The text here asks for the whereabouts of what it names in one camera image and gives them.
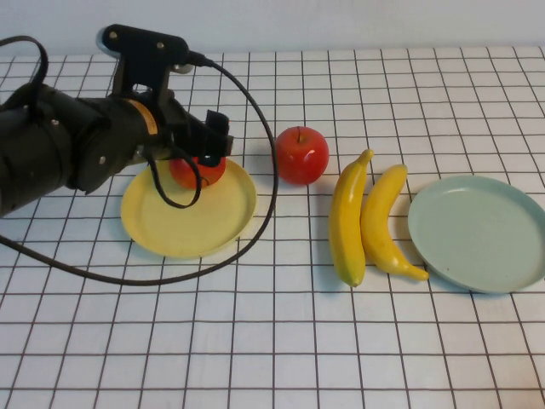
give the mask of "yellow plate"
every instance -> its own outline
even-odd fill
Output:
[[[157,165],[167,196],[176,203],[189,203],[193,191],[176,183],[168,161]],[[221,179],[204,188],[197,203],[187,209],[164,203],[146,168],[125,191],[121,219],[132,240],[145,249],[162,256],[196,258],[233,242],[252,219],[256,201],[250,176],[231,160]]]

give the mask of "red apple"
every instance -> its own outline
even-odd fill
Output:
[[[215,167],[204,166],[198,164],[198,158],[193,158],[193,161],[198,167],[198,171],[201,174],[202,188],[213,185],[220,180],[221,176],[225,172],[226,159],[221,158],[220,164]],[[172,159],[169,161],[170,174],[175,181],[186,189],[195,190],[197,188],[197,181],[195,174],[189,166],[189,163],[184,159]]]
[[[278,173],[294,185],[308,185],[323,173],[330,160],[325,138],[311,128],[288,128],[276,139]]]

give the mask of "plate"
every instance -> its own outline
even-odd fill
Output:
[[[168,161],[157,165],[167,196],[176,203],[189,203],[194,191],[176,183]],[[204,188],[197,203],[187,209],[164,203],[148,167],[125,191],[121,219],[132,240],[145,249],[161,256],[197,258],[232,243],[252,219],[256,201],[250,176],[229,159],[221,179]]]
[[[495,179],[455,176],[425,188],[409,232],[434,272],[469,290],[506,293],[545,277],[545,212]]]

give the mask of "grid tablecloth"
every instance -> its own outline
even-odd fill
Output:
[[[410,199],[440,178],[509,182],[545,206],[545,58],[539,47],[366,49],[211,55],[247,85],[275,134],[327,138],[309,187],[281,183],[263,238],[221,271],[161,288],[120,288],[0,247],[0,407],[543,408],[545,283],[473,294],[432,275],[413,282],[369,265],[353,290],[335,276],[327,215],[339,172],[367,147],[370,183],[405,163],[390,219],[410,242]],[[51,57],[47,82],[105,96],[104,55]],[[0,59],[0,101],[36,59]],[[248,243],[272,188],[265,131],[226,78],[198,68],[169,87],[190,112],[232,120],[232,159],[251,174],[256,216],[224,251],[184,262],[143,250],[119,205],[141,166],[89,196],[62,188],[3,219],[0,232],[72,265],[131,279],[190,273]]]

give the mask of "yellow banana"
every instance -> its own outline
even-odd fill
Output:
[[[329,218],[330,251],[339,278],[356,287],[365,274],[365,254],[359,231],[367,165],[373,151],[363,151],[341,173],[333,192]]]
[[[406,180],[407,167],[398,164],[375,183],[361,212],[361,240],[365,253],[380,270],[426,280],[428,273],[407,261],[388,231],[390,210]]]

